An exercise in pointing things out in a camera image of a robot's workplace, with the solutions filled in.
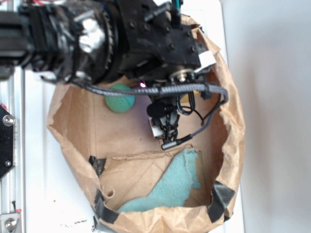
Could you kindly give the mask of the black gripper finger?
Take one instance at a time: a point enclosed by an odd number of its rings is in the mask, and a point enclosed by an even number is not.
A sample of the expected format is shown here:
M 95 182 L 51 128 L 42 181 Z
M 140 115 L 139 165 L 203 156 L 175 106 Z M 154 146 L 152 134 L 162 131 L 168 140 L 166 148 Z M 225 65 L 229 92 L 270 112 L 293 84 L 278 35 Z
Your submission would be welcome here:
M 177 146 L 178 122 L 177 96 L 154 99 L 148 105 L 149 123 L 156 139 L 162 139 L 163 150 Z

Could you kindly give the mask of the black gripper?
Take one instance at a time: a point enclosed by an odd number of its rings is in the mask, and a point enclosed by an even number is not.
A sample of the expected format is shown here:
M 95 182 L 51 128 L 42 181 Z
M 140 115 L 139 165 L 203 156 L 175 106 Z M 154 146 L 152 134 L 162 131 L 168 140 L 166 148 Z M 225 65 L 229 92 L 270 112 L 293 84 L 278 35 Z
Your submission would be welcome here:
M 171 2 L 118 0 L 127 50 L 119 73 L 143 81 L 184 81 L 216 63 L 193 38 L 191 27 L 181 21 L 180 10 Z

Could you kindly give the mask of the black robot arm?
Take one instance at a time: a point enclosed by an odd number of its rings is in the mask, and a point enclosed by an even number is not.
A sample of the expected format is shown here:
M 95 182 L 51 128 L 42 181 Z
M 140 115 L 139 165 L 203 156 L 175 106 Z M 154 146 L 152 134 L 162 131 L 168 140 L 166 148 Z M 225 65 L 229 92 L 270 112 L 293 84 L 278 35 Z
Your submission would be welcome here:
M 67 0 L 27 2 L 0 14 L 0 78 L 15 67 L 53 84 L 73 84 L 107 97 L 147 95 L 148 114 L 163 131 L 163 149 L 177 138 L 180 100 L 195 91 L 223 93 L 204 74 L 213 55 L 195 42 L 177 0 Z

